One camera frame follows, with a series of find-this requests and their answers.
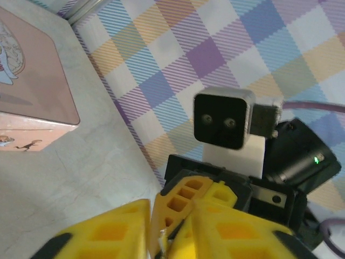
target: pink box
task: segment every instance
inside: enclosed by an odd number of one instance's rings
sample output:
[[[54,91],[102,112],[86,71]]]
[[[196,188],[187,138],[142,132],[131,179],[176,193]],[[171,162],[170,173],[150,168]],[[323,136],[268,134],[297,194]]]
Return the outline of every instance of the pink box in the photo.
[[[0,8],[0,151],[39,151],[79,122],[53,40]]]

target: white table surface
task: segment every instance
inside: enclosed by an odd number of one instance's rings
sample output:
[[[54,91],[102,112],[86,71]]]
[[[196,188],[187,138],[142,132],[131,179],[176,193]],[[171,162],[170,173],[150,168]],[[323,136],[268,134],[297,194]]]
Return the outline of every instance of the white table surface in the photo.
[[[56,43],[81,123],[35,152],[0,153],[0,258],[29,258],[59,230],[159,184],[67,21],[26,0],[0,6]]]

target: yellow plastic part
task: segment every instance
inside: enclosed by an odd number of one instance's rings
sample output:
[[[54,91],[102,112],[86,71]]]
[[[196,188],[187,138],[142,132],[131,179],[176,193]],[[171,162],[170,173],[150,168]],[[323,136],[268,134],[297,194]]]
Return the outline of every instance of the yellow plastic part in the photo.
[[[150,201],[143,199],[73,225],[72,239],[54,259],[146,259]]]
[[[233,208],[237,196],[221,181],[214,182],[201,199]],[[181,258],[196,259],[191,215],[183,223],[168,252],[168,259]]]
[[[292,235],[280,224],[227,206],[196,200],[192,229],[198,259],[295,259],[273,231]]]
[[[211,187],[213,181],[204,176],[189,176],[181,181],[166,195],[156,195],[150,224],[149,253],[151,258],[160,251],[158,239],[162,229],[171,232],[192,210],[192,200],[201,198]]]

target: cartoon illustration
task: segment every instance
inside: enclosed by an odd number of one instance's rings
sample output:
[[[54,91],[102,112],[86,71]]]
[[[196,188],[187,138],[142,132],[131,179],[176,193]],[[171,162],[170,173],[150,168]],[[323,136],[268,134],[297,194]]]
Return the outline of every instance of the cartoon illustration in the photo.
[[[40,139],[36,139],[36,140],[33,140],[33,141],[31,141],[31,143],[30,144],[27,144],[27,145],[25,145],[25,146],[23,146],[23,147],[15,147],[16,149],[22,149],[22,148],[25,148],[25,150],[24,150],[24,152],[25,151],[28,151],[29,149],[30,149],[30,147],[32,147],[32,146],[38,146],[38,145],[36,145],[36,143],[41,143],[42,142],[42,140],[40,140]]]
[[[24,56],[19,43],[0,20],[0,83],[13,85],[24,68]]]
[[[12,143],[15,139],[9,136],[0,135],[0,147],[5,147],[6,145]]]

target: camera lens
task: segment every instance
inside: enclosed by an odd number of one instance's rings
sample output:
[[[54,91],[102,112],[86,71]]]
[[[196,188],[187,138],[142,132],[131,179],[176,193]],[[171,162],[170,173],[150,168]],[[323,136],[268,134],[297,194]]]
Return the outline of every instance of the camera lens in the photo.
[[[213,122],[212,117],[210,115],[208,115],[208,114],[202,115],[201,121],[205,125],[210,125]]]
[[[233,128],[236,127],[236,122],[235,122],[234,119],[227,118],[226,120],[224,120],[224,125],[225,125],[225,127],[227,127],[228,129],[232,130]]]

